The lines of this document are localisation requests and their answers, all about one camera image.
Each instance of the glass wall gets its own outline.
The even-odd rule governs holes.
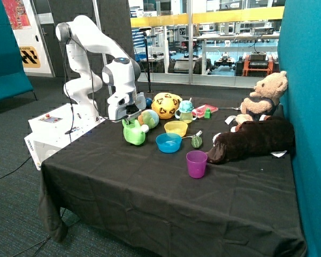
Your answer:
[[[253,87],[279,71],[284,3],[129,0],[135,57],[145,71],[140,80],[150,73],[154,82]]]

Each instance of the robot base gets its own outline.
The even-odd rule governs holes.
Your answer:
[[[73,109],[73,126],[73,114],[70,104],[65,104],[28,121],[32,133],[26,136],[24,140],[37,170],[41,169],[41,163],[44,160],[104,121],[102,117],[96,122],[84,121],[78,115],[80,113],[79,106],[73,104]]]

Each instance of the teal couch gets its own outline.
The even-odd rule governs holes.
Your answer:
[[[0,0],[0,100],[28,91],[33,87],[24,73],[19,47]]]

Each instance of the brown teddy bear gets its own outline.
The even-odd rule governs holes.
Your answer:
[[[245,98],[240,105],[242,114],[237,115],[236,122],[256,121],[262,115],[273,115],[276,110],[279,99],[284,95],[288,88],[287,72],[273,73],[263,80],[257,82],[254,92],[250,93],[251,98]]]

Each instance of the plush dog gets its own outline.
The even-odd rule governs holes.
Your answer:
[[[208,162],[223,163],[253,155],[291,150],[294,147],[294,128],[279,116],[266,116],[262,121],[246,121],[236,132],[224,132],[214,140],[207,152]]]
[[[263,80],[257,82],[254,92],[250,93],[250,98],[245,98],[241,103],[240,111],[236,122],[242,124],[249,120],[259,120],[261,115],[273,115],[279,99],[288,88],[286,71],[273,73]]]

